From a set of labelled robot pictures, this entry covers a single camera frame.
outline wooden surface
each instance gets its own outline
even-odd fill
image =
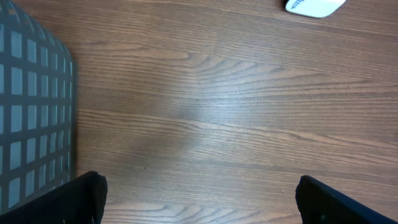
[[[312,175],[398,220],[398,6],[17,0],[80,65],[77,170],[104,223],[300,223]]]

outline white device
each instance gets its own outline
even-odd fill
[[[346,0],[289,0],[286,10],[304,16],[322,18],[335,12]]]

